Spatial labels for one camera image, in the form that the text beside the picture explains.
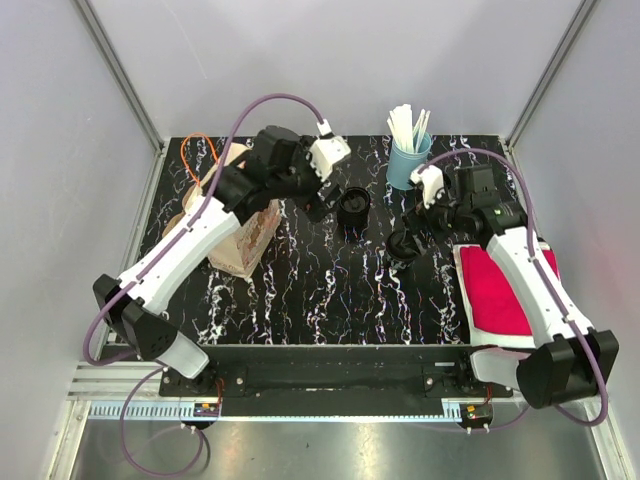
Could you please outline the brown paper takeout bag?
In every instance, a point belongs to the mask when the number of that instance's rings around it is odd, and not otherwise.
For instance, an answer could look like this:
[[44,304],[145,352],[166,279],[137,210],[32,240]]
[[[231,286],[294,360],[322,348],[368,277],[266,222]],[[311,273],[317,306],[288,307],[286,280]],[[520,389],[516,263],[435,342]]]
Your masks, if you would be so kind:
[[[200,162],[205,156],[213,159],[213,166],[206,174],[198,174],[190,165],[192,160]],[[212,179],[218,164],[218,154],[212,140],[202,133],[187,136],[180,145],[180,158],[192,185],[183,197],[185,213],[194,209],[192,204],[198,195],[206,193],[205,182]],[[243,226],[223,239],[207,256],[207,266],[230,275],[249,278],[281,222],[280,203],[272,200],[269,206],[254,214]]]

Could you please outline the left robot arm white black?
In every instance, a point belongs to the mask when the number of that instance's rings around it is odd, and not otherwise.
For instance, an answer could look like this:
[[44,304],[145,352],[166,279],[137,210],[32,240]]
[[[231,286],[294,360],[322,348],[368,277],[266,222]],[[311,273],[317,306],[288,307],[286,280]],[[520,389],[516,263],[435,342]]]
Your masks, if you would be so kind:
[[351,155],[346,140],[331,132],[318,137],[267,126],[253,146],[222,161],[209,181],[213,194],[199,194],[177,225],[118,278],[100,276],[93,285],[100,315],[144,361],[181,375],[196,396],[215,386],[208,355],[162,314],[178,287],[208,254],[274,200],[291,199],[312,221],[322,220],[341,191],[331,175]]

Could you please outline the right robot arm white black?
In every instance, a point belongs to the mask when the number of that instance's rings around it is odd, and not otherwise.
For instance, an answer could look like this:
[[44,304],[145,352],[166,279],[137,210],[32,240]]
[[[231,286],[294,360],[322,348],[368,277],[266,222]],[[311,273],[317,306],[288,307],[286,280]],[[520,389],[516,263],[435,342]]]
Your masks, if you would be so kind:
[[494,383],[519,391],[536,409],[593,396],[606,406],[619,343],[611,331],[596,330],[569,298],[525,209],[501,199],[492,168],[462,168],[449,182],[441,169],[424,165],[409,179],[422,189],[405,218],[410,237],[471,236],[503,275],[531,331],[531,346],[478,341],[470,362],[454,371],[457,390],[472,397]]

